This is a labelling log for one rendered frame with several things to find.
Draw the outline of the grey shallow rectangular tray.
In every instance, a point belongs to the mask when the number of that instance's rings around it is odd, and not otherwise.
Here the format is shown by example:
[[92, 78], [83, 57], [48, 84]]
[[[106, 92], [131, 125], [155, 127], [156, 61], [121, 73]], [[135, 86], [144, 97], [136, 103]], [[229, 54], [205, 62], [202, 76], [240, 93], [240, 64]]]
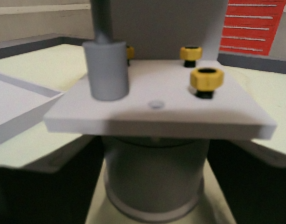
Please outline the grey shallow rectangular tray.
[[0, 145], [44, 121], [43, 116], [65, 93], [0, 72]]

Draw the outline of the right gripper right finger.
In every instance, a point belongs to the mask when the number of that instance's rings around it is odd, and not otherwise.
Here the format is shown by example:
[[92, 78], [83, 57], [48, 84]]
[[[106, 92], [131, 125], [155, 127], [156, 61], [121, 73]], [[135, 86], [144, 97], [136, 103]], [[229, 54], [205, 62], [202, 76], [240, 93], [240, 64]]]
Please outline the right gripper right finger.
[[286, 224], [286, 153], [211, 139], [206, 159], [236, 224]]

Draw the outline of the red and black nut driver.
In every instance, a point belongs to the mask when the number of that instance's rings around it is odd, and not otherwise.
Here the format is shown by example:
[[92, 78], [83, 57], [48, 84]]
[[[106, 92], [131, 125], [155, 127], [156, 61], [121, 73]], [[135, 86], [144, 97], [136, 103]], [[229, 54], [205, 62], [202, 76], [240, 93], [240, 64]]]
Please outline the red and black nut driver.
[[95, 40], [82, 44], [92, 98], [115, 101], [129, 93], [126, 41], [113, 39], [110, 0], [90, 0]]

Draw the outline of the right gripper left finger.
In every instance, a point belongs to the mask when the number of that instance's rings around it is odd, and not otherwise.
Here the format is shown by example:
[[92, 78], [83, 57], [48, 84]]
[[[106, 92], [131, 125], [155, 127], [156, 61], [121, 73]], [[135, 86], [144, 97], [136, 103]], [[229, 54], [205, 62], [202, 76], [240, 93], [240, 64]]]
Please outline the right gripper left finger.
[[0, 224], [86, 224], [103, 161], [101, 135], [82, 134], [20, 167], [0, 164]]

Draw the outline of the grey cylinder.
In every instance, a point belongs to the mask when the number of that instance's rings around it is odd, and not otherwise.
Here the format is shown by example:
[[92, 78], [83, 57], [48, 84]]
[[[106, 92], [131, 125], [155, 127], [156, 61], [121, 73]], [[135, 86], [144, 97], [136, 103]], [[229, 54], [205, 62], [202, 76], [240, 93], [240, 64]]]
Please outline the grey cylinder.
[[101, 135], [101, 140], [105, 192], [122, 215], [169, 224], [196, 208], [211, 139]]

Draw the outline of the grey metal bracket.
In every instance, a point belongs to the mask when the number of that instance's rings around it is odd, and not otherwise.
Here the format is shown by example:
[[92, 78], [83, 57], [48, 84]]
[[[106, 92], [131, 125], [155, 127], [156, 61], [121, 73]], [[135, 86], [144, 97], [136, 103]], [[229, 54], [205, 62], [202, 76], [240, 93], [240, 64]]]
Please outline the grey metal bracket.
[[[110, 0], [113, 39], [134, 48], [129, 93], [96, 100], [86, 72], [43, 116], [48, 133], [271, 141], [278, 124], [217, 62], [228, 1]], [[203, 48], [195, 68], [183, 47]], [[212, 100], [189, 84], [199, 67], [225, 72]]]

